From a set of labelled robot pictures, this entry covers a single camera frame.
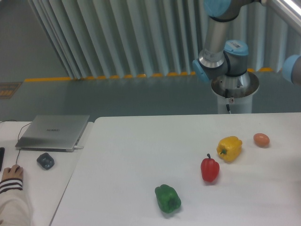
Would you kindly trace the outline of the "person's hand on mouse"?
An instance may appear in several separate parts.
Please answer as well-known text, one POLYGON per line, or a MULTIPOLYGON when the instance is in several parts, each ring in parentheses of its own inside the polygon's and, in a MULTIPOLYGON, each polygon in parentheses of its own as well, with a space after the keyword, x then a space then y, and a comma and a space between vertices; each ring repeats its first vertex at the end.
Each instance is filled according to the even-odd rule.
POLYGON ((3 170, 1 182, 23 182, 24 169, 19 165, 3 170))

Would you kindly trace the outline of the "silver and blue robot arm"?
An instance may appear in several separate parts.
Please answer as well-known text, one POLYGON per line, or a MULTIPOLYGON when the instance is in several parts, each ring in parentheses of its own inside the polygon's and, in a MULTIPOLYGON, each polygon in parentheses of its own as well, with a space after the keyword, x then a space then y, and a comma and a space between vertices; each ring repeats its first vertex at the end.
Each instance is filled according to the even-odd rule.
MULTIPOLYGON (((198 59, 192 62, 196 75, 203 81, 219 76, 238 77, 246 73, 247 51, 235 55, 226 51, 226 39, 230 22, 235 20, 240 9, 251 0, 205 0, 203 5, 209 16, 205 44, 198 59)), ((273 9, 287 24, 301 31, 301 2, 299 0, 261 0, 263 6, 273 9)))

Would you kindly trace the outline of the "cream sleeve forearm striped cuff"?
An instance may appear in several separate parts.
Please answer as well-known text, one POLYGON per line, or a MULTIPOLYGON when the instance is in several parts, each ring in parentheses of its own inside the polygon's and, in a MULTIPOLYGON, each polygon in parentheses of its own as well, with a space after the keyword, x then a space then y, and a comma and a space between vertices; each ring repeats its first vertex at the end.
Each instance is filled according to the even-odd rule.
POLYGON ((31 214, 23 191, 23 180, 9 178, 0 183, 0 225, 29 226, 31 214))

